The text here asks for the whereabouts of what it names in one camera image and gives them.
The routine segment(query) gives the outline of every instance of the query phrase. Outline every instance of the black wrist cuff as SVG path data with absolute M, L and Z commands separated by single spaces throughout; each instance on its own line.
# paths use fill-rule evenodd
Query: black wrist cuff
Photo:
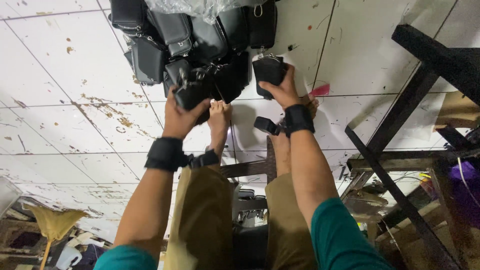
M 179 167 L 187 166 L 188 159 L 182 146 L 183 141 L 177 138 L 157 138 L 148 151 L 145 168 L 176 172 Z
M 290 138 L 291 134 L 299 130 L 310 130 L 315 133 L 313 119 L 308 108 L 301 104 L 292 105 L 285 109 L 285 134 Z

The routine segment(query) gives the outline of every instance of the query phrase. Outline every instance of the broom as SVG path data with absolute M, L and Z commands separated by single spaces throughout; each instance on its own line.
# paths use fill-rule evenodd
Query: broom
M 47 238 L 47 248 L 45 249 L 42 264 L 40 265 L 40 270 L 43 270 L 52 242 L 61 240 L 70 228 L 72 228 L 81 217 L 87 216 L 87 214 L 79 210 L 59 212 L 45 207 L 27 204 L 25 208 L 33 212 L 42 235 Z

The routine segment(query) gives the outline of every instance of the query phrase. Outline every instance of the khaki pants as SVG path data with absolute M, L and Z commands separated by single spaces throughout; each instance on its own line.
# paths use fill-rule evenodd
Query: khaki pants
M 265 188 L 268 214 L 266 269 L 317 269 L 307 223 L 297 206 L 291 174 Z M 184 168 L 180 177 L 164 269 L 233 269 L 232 188 L 220 173 Z

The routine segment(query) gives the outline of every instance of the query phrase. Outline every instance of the plastic bag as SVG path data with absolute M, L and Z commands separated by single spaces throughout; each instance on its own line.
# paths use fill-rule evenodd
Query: plastic bag
M 145 0 L 151 10 L 161 13 L 186 13 L 194 17 L 202 17 L 211 25 L 219 12 L 242 6 L 261 5 L 266 0 Z

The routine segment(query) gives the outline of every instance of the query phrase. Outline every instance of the teal sleeve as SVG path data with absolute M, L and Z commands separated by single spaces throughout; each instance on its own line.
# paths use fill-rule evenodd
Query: teal sleeve
M 393 269 L 367 242 L 340 198 L 330 198 L 318 206 L 311 234 L 320 269 Z
M 105 252 L 96 261 L 94 270 L 156 270 L 156 261 L 143 249 L 120 245 Z

